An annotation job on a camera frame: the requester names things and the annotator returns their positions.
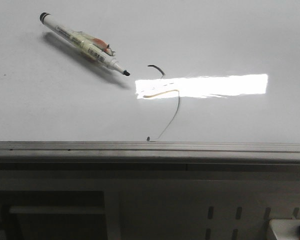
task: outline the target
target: whiteboard marker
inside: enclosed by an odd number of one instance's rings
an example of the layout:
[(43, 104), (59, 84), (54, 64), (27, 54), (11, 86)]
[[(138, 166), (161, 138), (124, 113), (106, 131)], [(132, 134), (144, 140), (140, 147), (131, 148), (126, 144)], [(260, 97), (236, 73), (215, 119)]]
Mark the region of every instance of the whiteboard marker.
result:
[(76, 48), (80, 49), (89, 58), (100, 62), (108, 69), (116, 70), (126, 76), (130, 75), (127, 70), (123, 69), (118, 64), (118, 60), (113, 57), (113, 51), (104, 41), (92, 37), (82, 31), (73, 31), (72, 29), (59, 24), (46, 12), (41, 13), (40, 21)]

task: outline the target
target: white object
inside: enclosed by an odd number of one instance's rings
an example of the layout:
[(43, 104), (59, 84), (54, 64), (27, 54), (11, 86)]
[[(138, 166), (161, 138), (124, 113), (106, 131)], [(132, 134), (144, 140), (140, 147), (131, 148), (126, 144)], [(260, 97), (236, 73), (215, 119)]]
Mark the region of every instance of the white object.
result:
[(74, 31), (59, 24), (49, 13), (46, 12), (41, 14), (40, 20), (45, 26), (80, 49), (88, 57), (102, 63), (111, 70), (116, 70), (126, 76), (130, 75), (125, 69), (119, 66), (117, 59), (98, 48), (94, 42), (87, 38), (85, 33)]
[(300, 220), (272, 219), (266, 233), (267, 240), (299, 240)]

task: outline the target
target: white surface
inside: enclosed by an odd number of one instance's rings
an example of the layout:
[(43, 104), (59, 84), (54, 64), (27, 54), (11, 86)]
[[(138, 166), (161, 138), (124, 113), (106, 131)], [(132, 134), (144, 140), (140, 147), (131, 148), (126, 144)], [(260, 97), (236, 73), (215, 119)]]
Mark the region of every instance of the white surface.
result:
[(272, 219), (267, 231), (267, 240), (299, 240), (300, 220)]
[[(42, 12), (110, 43), (131, 76), (88, 62)], [(150, 64), (268, 76), (265, 94), (181, 97), (161, 141), (300, 143), (300, 0), (0, 1), (0, 141), (155, 139), (178, 99), (137, 99), (135, 81), (161, 77)]]

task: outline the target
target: whiteboard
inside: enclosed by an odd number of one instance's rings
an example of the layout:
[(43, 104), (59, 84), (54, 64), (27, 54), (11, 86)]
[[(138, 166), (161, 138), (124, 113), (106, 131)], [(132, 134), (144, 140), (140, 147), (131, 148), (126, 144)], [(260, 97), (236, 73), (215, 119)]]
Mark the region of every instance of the whiteboard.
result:
[[(131, 75), (89, 62), (42, 12)], [(147, 137), (300, 143), (300, 0), (0, 1), (0, 141)]]

